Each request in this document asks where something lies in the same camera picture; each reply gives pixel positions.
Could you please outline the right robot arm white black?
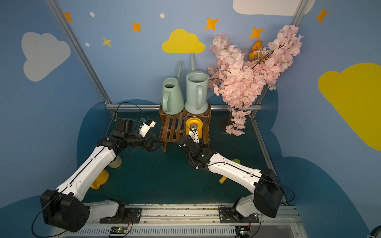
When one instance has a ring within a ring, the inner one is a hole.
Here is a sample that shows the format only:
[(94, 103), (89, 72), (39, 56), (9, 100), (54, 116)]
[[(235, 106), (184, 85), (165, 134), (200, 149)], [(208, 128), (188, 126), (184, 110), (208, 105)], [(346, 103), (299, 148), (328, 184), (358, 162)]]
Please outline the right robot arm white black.
[(178, 141), (187, 156), (189, 164), (195, 169), (222, 175), (246, 188), (250, 195), (238, 198), (231, 208), (231, 215), (239, 220), (256, 212), (275, 218), (284, 196), (284, 190), (276, 173), (267, 168), (259, 170), (235, 163), (220, 153), (202, 147), (185, 135)]

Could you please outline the large light blue watering can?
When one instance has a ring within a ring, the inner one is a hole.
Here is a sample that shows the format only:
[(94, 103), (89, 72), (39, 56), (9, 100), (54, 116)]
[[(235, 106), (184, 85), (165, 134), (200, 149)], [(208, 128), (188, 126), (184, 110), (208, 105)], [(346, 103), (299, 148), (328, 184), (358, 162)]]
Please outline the large light blue watering can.
[(195, 70), (194, 53), (191, 56), (191, 72), (186, 75), (186, 101), (187, 112), (199, 115), (207, 111), (207, 86), (208, 75), (202, 71)]

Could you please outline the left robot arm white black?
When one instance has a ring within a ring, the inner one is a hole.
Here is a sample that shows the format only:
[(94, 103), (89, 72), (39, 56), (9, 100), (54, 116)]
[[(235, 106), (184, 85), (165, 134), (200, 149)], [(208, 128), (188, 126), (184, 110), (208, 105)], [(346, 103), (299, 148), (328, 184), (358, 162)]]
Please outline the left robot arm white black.
[(88, 159), (55, 190), (46, 190), (40, 197), (43, 221), (47, 225), (70, 232), (79, 231), (85, 224), (97, 220), (124, 222), (125, 203), (110, 199), (83, 203), (91, 185), (101, 172), (128, 147), (141, 147), (149, 152), (158, 148), (156, 136), (149, 133), (105, 136), (97, 142)]

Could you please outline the small yellow watering can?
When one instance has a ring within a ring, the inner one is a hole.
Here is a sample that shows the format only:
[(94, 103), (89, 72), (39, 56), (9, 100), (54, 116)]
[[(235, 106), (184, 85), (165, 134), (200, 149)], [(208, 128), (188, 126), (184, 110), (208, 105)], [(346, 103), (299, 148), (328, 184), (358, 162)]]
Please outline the small yellow watering can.
[(203, 122), (197, 117), (186, 121), (186, 134), (193, 136), (194, 139), (202, 139)]

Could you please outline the green watering can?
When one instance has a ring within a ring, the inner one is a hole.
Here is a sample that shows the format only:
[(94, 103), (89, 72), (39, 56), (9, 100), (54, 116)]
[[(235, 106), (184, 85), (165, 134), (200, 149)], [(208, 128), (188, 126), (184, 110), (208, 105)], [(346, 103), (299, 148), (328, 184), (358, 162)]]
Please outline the green watering can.
[(179, 62), (177, 77), (167, 78), (163, 82), (161, 107), (163, 112), (169, 115), (179, 114), (185, 107), (180, 87), (182, 63), (182, 61)]

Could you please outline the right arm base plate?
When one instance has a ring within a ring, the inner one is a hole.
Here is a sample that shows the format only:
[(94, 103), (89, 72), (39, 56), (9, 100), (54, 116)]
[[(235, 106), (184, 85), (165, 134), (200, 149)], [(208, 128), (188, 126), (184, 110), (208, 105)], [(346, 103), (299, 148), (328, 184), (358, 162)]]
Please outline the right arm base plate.
[(225, 207), (223, 205), (218, 206), (217, 210), (219, 213), (219, 221), (222, 224), (260, 223), (260, 216), (257, 213), (251, 214), (249, 217), (244, 217), (243, 215), (232, 209), (232, 207)]

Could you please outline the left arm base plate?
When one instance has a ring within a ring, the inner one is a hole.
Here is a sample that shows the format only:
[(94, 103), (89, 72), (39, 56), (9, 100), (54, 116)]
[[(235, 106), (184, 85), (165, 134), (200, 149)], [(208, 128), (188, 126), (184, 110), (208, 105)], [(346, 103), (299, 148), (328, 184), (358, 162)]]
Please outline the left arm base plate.
[(122, 207), (119, 208), (116, 215), (100, 219), (100, 224), (133, 224), (140, 223), (142, 208), (138, 207)]

